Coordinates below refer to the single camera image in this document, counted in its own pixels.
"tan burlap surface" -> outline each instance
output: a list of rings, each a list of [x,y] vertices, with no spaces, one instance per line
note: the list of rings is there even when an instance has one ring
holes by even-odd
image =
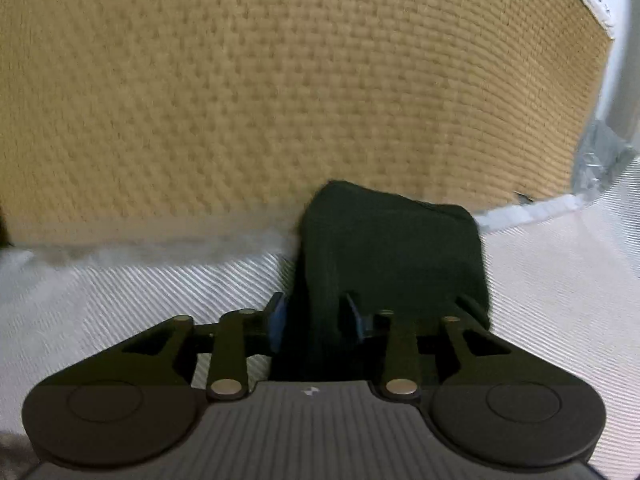
[[[0,0],[0,208],[86,243],[275,221],[329,178],[551,196],[608,46],[580,0]]]

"black fabric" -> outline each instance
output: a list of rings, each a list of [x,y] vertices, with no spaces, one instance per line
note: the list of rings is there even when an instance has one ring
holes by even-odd
[[[473,217],[455,205],[432,205],[330,182],[300,224],[301,247],[282,350],[271,377],[353,379],[345,364],[353,339],[338,320],[347,295],[360,314],[393,310],[422,320],[458,316],[489,327],[481,241]]]

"circular pad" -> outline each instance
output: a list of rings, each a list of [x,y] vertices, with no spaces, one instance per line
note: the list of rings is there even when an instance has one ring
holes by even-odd
[[[479,384],[478,376],[476,370],[449,378],[430,407],[442,434],[470,455],[502,466],[549,467],[584,458],[598,441],[604,405],[588,384],[571,376],[555,384]]]
[[[560,409],[556,393],[534,383],[498,384],[486,394],[486,403],[496,415],[524,424],[543,422]]]
[[[75,384],[63,383],[68,376],[45,381],[24,401],[25,430],[34,445],[69,465],[147,460],[178,442],[196,418],[193,391],[166,368],[150,356],[121,354],[107,367],[78,370]]]

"folded cloth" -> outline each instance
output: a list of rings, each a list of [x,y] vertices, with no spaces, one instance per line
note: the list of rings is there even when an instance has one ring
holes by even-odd
[[[349,309],[392,310],[396,319],[420,319],[427,333],[443,316],[489,328],[481,241],[460,206],[330,182],[306,209],[300,238],[273,379],[353,379],[342,323]]]

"gray ribbed surface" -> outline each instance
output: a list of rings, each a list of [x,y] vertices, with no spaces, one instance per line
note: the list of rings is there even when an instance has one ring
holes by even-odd
[[[307,395],[310,387],[318,390]],[[460,458],[419,412],[364,382],[261,383],[247,400],[211,406],[180,448],[119,472],[41,466],[28,480],[596,480],[579,464],[533,475]]]

